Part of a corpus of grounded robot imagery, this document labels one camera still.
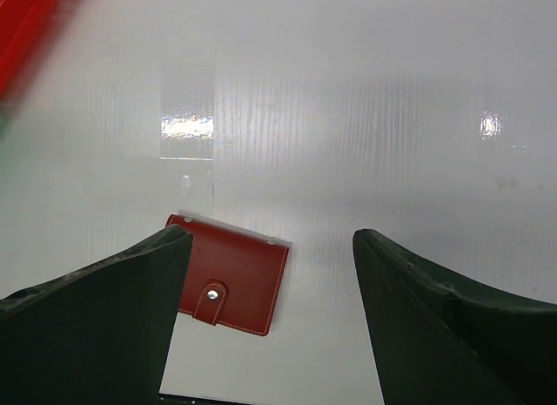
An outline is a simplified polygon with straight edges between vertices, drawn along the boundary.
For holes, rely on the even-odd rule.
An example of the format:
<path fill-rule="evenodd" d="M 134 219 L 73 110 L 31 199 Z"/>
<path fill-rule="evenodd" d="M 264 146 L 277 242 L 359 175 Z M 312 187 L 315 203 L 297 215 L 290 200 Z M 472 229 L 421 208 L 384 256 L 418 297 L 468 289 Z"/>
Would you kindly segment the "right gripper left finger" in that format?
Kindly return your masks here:
<path fill-rule="evenodd" d="M 157 403 L 191 248 L 168 226 L 3 298 L 2 403 Z"/>

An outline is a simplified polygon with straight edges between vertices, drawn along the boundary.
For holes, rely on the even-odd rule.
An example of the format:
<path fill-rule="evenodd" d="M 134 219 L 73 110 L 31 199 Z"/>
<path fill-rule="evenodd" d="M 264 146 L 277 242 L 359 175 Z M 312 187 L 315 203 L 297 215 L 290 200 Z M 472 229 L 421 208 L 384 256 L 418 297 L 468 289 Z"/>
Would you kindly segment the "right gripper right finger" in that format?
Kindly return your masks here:
<path fill-rule="evenodd" d="M 359 290 L 387 404 L 553 404 L 556 307 L 361 229 Z"/>

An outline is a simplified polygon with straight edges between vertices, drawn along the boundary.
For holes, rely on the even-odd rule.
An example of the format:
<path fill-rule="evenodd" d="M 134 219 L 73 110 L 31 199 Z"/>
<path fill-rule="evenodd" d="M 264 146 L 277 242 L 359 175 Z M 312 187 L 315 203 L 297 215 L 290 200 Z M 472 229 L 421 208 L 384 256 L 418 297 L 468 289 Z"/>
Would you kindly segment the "red leather card holder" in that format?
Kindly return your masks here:
<path fill-rule="evenodd" d="M 178 311 L 212 326 L 269 334 L 292 244 L 223 222 L 174 213 L 193 238 Z"/>

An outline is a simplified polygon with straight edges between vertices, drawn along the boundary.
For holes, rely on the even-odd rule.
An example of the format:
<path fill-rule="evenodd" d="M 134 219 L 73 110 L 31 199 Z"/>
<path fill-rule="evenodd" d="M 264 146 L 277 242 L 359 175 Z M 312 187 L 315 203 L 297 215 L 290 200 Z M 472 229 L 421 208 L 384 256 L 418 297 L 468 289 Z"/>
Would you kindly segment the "red bin with gold card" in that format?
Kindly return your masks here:
<path fill-rule="evenodd" d="M 37 49 L 83 0 L 1 0 L 1 97 L 23 75 Z"/>

